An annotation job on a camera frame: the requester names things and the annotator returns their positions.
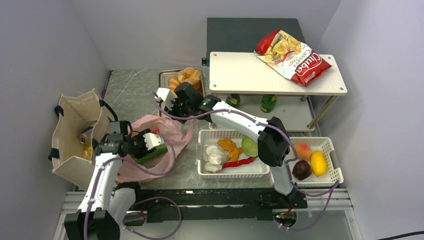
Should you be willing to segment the orange breaded food piece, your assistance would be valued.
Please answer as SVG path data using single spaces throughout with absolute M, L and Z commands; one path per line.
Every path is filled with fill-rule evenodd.
M 198 90 L 201 87 L 201 72 L 193 67 L 186 67 L 178 73 L 177 79 L 180 83 L 189 83 Z

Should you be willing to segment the clear dumplings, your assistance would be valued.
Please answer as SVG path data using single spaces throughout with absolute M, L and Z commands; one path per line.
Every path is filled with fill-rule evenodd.
M 207 144 L 202 147 L 202 160 L 204 170 L 208 173 L 217 173 L 228 162 L 226 153 L 215 144 Z

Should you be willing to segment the green cabbage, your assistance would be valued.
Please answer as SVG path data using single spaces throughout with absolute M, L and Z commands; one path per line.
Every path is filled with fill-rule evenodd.
M 244 136 L 241 141 L 241 148 L 248 157 L 255 158 L 258 154 L 258 144 L 250 137 Z

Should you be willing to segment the dark red apple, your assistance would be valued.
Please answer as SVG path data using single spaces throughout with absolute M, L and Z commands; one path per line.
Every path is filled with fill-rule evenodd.
M 308 178 L 313 173 L 313 170 L 310 164 L 306 160 L 299 160 L 292 169 L 293 176 L 299 180 L 303 181 Z

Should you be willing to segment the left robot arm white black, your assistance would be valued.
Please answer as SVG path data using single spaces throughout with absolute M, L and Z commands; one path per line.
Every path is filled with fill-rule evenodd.
M 128 121 L 112 121 L 103 138 L 97 142 L 95 167 L 85 197 L 75 213 L 64 220 L 70 240 L 118 240 L 127 210 L 137 210 L 144 203 L 138 192 L 140 186 L 132 183 L 113 192 L 116 176 L 127 155 L 144 157 L 164 144 L 164 140 L 149 129 L 130 136 Z

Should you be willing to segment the bread loaf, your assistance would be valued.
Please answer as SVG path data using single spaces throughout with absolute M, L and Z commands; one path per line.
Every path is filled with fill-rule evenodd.
M 175 93 L 175 89 L 181 84 L 177 76 L 171 76 L 168 81 L 168 89 L 173 93 L 175 97 L 177 94 Z

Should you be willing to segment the metal baking tray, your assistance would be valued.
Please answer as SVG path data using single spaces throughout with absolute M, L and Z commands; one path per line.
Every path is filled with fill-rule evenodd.
M 159 78 L 159 87 L 160 88 L 168 88 L 170 77 L 172 77 L 172 76 L 177 76 L 178 77 L 179 72 L 182 71 L 182 70 L 184 70 L 184 69 L 161 71 L 159 73 L 159 76 L 158 76 L 158 78 Z M 201 73 L 201 77 L 200 77 L 200 79 L 201 79 L 201 87 L 198 90 L 196 90 L 196 91 L 199 92 L 203 97 L 205 97 L 206 95 L 204 93 L 204 88 L 203 88 L 202 71 L 201 70 L 199 70 L 199 71 Z

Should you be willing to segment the left green glass bottle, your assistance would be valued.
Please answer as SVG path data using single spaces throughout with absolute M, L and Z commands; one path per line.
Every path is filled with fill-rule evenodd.
M 239 109 L 241 104 L 241 97 L 238 93 L 230 93 L 227 95 L 225 102 L 229 106 Z

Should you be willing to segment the can inside tote bag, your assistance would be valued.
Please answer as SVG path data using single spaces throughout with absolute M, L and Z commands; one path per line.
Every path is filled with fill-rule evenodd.
M 92 135 L 93 128 L 94 128 L 93 126 L 88 126 L 81 133 L 79 133 L 78 136 L 77 136 L 78 142 L 83 144 L 83 145 L 90 144 L 91 141 L 92 141 L 91 135 Z

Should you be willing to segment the beige canvas tote bag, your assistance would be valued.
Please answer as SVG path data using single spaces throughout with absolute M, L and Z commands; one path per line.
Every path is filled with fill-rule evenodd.
M 95 90 L 78 97 L 64 96 L 55 107 L 58 123 L 52 135 L 48 156 L 52 172 L 71 182 L 81 190 L 87 190 L 95 167 L 96 154 L 88 149 L 92 141 L 99 142 L 108 131 L 116 114 Z M 83 145 L 78 134 L 92 126 L 91 143 Z

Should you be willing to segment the right green glass bottle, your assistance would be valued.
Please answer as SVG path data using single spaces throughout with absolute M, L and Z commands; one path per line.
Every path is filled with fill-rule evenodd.
M 275 94 L 266 94 L 262 97 L 260 103 L 260 109 L 264 113 L 270 113 L 274 108 L 278 101 L 278 96 Z

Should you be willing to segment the red chili pepper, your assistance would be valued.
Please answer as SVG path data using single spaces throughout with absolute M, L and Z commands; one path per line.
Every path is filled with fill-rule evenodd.
M 254 160 L 255 159 L 253 157 L 248 157 L 248 158 L 233 161 L 233 162 L 226 162 L 222 165 L 222 169 L 236 168 L 236 167 L 239 167 L 239 166 L 242 166 L 242 165 L 248 165 L 248 164 L 252 163 Z

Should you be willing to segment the left white plastic basket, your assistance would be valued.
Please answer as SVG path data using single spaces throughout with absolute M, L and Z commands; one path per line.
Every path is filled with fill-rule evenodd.
M 202 159 L 204 145 L 216 144 L 217 141 L 225 138 L 235 142 L 237 147 L 242 144 L 244 134 L 231 129 L 202 129 L 198 133 L 197 141 L 197 172 L 202 179 L 226 179 L 226 178 L 262 178 L 270 173 L 270 167 L 260 159 L 255 159 L 252 163 L 243 164 L 237 167 L 225 168 L 217 173 L 206 171 L 206 162 Z

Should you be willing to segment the white plastic basket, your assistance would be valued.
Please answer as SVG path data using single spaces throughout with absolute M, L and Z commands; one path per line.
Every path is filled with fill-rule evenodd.
M 270 167 L 260 159 L 255 159 L 252 163 L 243 164 L 237 167 L 225 168 L 217 173 L 206 171 L 206 162 L 202 159 L 204 145 L 216 144 L 217 141 L 225 138 L 235 142 L 237 147 L 242 144 L 244 134 L 231 129 L 202 129 L 198 133 L 197 141 L 197 172 L 202 179 L 226 179 L 226 178 L 262 178 L 270 173 Z
M 328 137 L 290 137 L 293 144 L 306 143 L 311 147 L 312 152 L 321 151 L 324 154 L 327 164 L 326 173 L 323 176 L 316 176 L 312 173 L 304 180 L 297 180 L 292 176 L 293 181 L 299 188 L 330 188 L 336 181 L 343 183 L 344 177 L 340 167 L 335 167 L 331 156 L 335 152 L 332 140 Z

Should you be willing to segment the peach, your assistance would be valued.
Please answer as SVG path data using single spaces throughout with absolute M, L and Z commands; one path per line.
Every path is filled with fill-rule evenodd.
M 307 143 L 305 142 L 296 143 L 294 147 L 297 152 L 299 160 L 310 161 L 310 157 L 312 155 L 312 149 Z

